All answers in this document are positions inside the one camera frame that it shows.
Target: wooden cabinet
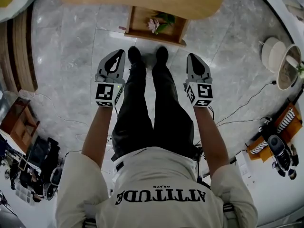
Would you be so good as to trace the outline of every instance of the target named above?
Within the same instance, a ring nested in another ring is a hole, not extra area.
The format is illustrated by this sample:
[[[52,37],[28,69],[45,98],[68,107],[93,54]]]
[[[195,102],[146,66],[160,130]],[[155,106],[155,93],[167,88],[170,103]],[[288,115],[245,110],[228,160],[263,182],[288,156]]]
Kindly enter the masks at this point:
[[[29,103],[30,100],[19,97],[0,125],[0,134],[13,149],[21,154],[27,153],[32,137],[40,123],[36,122],[32,116]]]

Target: white wall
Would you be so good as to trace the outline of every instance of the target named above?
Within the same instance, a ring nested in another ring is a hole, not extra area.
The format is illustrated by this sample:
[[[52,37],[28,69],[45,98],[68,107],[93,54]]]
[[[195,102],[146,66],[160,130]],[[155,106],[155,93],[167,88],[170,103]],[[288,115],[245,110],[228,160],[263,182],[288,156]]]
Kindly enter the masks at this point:
[[[299,107],[304,118],[304,94]],[[272,158],[266,162],[248,161],[255,184],[249,188],[259,214],[259,226],[289,215],[304,206],[304,128],[292,139],[299,155],[297,177],[281,177],[272,169]]]
[[[27,228],[52,228],[56,196],[51,201],[43,200],[30,206],[15,195],[10,188],[10,181],[5,180],[4,172],[7,167],[0,167],[0,190],[8,200],[8,203],[17,214],[21,222]]]

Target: black pants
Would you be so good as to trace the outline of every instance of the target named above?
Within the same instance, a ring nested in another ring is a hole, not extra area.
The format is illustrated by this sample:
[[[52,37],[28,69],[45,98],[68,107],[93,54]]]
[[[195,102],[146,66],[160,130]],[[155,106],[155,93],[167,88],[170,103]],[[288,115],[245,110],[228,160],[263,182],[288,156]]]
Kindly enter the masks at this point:
[[[193,121],[180,106],[174,80],[166,65],[156,64],[152,71],[156,91],[154,129],[148,116],[144,91],[146,68],[143,62],[132,65],[124,87],[123,105],[113,130],[112,160],[133,151],[158,146],[195,159]]]

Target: wooden table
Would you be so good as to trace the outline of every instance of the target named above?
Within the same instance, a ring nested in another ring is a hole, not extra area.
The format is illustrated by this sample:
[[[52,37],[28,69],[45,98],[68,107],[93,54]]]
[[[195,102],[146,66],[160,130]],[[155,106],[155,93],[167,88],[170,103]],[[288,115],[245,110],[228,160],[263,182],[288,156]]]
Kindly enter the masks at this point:
[[[213,15],[223,0],[62,0],[70,4],[125,4],[130,5],[126,36],[146,38],[186,46],[182,40],[189,19],[205,19]],[[147,23],[159,11],[176,17],[174,26],[158,35],[148,30]]]

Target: wooden furniture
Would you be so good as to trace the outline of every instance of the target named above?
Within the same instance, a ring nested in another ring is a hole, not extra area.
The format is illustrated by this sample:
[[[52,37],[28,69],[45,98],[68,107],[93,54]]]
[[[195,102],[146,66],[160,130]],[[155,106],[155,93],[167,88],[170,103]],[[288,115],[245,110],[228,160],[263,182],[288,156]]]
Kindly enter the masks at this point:
[[[295,106],[292,103],[289,103],[288,107],[284,110],[284,112],[278,117],[278,119],[275,121],[275,127],[278,127],[279,124],[284,119],[285,115],[289,111],[289,108],[293,109],[293,112],[295,114],[295,118],[290,122],[290,124],[280,133],[280,137],[284,139],[286,143],[289,143],[293,136],[302,128],[302,123],[300,122],[302,120],[301,114],[297,111]],[[261,150],[258,154],[252,154],[250,151],[255,149],[259,144],[261,144],[264,141],[264,138],[260,136],[257,140],[255,140],[251,145],[247,147],[247,152],[250,157],[250,159],[258,160],[262,159],[263,162],[268,160],[272,156],[272,153],[270,151],[269,146],[265,147],[263,150]]]
[[[38,88],[31,47],[33,6],[14,19],[0,23],[0,66],[6,87],[35,92]]]
[[[125,4],[130,5],[125,36],[150,39],[179,46],[186,46],[182,40],[189,19],[205,19],[212,16],[223,0],[62,0],[72,4]],[[158,35],[148,30],[148,21],[157,13],[175,16],[176,22]]]
[[[20,97],[10,108],[0,125],[0,134],[16,151],[26,155],[32,137],[40,122],[36,122],[29,110],[30,100]]]

